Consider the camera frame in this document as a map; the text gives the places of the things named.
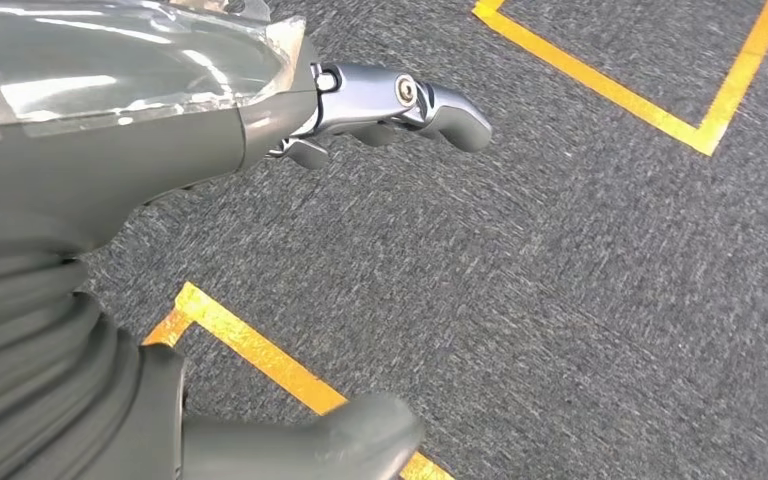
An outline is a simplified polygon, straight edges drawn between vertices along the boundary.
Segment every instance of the orange tape line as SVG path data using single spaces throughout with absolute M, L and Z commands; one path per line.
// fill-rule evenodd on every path
M 189 282 L 175 298 L 172 313 L 152 330 L 143 344 L 175 346 L 193 323 L 231 347 L 317 414 L 323 415 L 346 402 L 343 395 Z M 419 453 L 410 459 L 401 476 L 405 480 L 454 480 Z
M 491 29 L 544 62 L 667 135 L 709 156 L 722 140 L 768 50 L 767 0 L 708 113 L 696 128 L 511 20 L 499 12 L 503 4 L 504 0 L 479 0 L 472 12 Z

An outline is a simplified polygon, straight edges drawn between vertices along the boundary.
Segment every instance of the gray plastic casing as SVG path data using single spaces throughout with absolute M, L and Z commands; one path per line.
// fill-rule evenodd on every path
M 49 9 L 52 4 L 45 2 Z M 155 10 L 150 2 L 105 4 L 110 15 L 140 5 Z M 33 20 L 0 13 L 0 71 L 21 72 L 21 64 L 51 68 L 45 32 L 24 38 L 38 41 L 35 48 L 20 48 L 10 33 Z M 58 30 L 65 35 L 60 45 L 76 52 L 95 48 L 106 34 Z M 199 35 L 191 47 L 208 48 L 211 38 L 227 43 L 229 35 Z M 187 47 L 187 35 L 175 41 Z M 257 45 L 241 49 L 234 65 L 243 70 L 226 74 L 263 75 L 260 82 L 268 82 L 274 72 L 263 68 L 263 52 Z M 129 52 L 109 53 L 126 61 Z M 95 299 L 76 293 L 87 271 L 75 257 L 107 243 L 134 208 L 259 162 L 314 113 L 307 68 L 314 61 L 305 42 L 292 88 L 241 108 L 42 135 L 18 119 L 0 122 L 0 478 L 166 480 L 180 474 L 183 359 L 164 346 L 138 348 Z M 141 58 L 139 68 L 151 71 L 151 57 Z

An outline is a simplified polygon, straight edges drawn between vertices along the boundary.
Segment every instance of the yellow floor tape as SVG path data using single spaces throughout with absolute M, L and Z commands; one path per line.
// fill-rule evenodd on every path
M 317 414 L 325 414 L 346 402 L 339 392 L 189 282 L 175 298 L 175 308 L 152 330 L 143 345 L 175 346 L 193 323 L 231 347 Z M 453 480 L 445 470 L 419 453 L 411 458 L 401 477 L 404 480 Z
M 491 29 L 569 75 L 591 90 L 628 110 L 646 123 L 690 145 L 705 155 L 713 155 L 738 105 L 746 95 L 758 67 L 768 50 L 768 0 L 737 55 L 725 81 L 717 92 L 699 127 L 675 117 L 661 107 L 608 78 L 584 62 L 540 38 L 499 11 L 504 0 L 480 0 L 472 12 Z

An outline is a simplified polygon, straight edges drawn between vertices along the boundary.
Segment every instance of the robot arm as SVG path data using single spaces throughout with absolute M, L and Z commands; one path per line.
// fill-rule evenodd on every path
M 378 480 L 416 449 L 419 422 L 387 397 L 294 429 L 184 421 L 183 360 L 138 348 L 75 293 L 75 257 L 134 208 L 264 157 L 320 167 L 320 136 L 489 142 L 456 92 L 323 63 L 303 27 L 140 0 L 0 1 L 0 478 Z

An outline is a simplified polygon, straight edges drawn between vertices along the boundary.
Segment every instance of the gray robotic finger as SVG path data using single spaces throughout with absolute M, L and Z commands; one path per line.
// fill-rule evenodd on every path
M 357 398 L 303 427 L 189 418 L 182 480 L 390 480 L 422 436 L 407 405 L 383 395 Z

